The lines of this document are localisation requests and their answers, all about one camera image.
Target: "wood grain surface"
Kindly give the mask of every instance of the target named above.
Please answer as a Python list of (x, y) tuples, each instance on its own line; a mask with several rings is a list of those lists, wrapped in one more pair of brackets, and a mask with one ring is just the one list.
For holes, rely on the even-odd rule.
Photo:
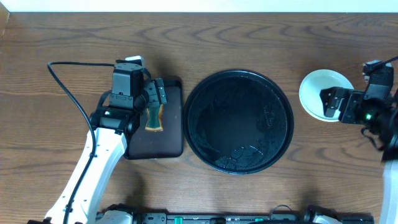
[[(100, 209), (126, 203), (142, 211), (269, 213), (279, 204), (301, 212), (317, 204), (377, 221), (381, 154), (360, 126), (307, 114), (299, 86), (328, 68), (363, 89), (361, 64), (397, 54), (397, 21), (398, 14), (13, 13), (0, 48), (0, 223), (43, 219), (85, 143), (88, 128), (46, 63), (113, 63), (137, 54), (154, 76), (179, 76), (184, 100), (220, 70), (264, 74), (292, 105), (294, 136), (278, 162), (251, 175), (212, 169), (186, 141), (175, 159), (121, 159)], [(111, 68), (59, 65), (55, 72), (89, 114), (111, 88)]]

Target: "white wall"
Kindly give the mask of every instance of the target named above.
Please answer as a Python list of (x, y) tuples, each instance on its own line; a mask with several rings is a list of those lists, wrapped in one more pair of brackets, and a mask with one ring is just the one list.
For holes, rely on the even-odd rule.
[(398, 12), (398, 0), (0, 0), (10, 12)]

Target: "white plate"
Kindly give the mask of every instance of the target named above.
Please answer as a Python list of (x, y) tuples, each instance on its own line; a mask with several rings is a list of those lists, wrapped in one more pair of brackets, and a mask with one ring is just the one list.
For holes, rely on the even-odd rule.
[(322, 100), (319, 95), (321, 90), (334, 86), (354, 89), (348, 79), (338, 72), (321, 69), (309, 73), (304, 78), (300, 85), (300, 90), (298, 91), (301, 105), (303, 105), (305, 111), (321, 121), (338, 121), (338, 117), (340, 115), (339, 110), (336, 110), (336, 113), (332, 118), (327, 118), (323, 114)]

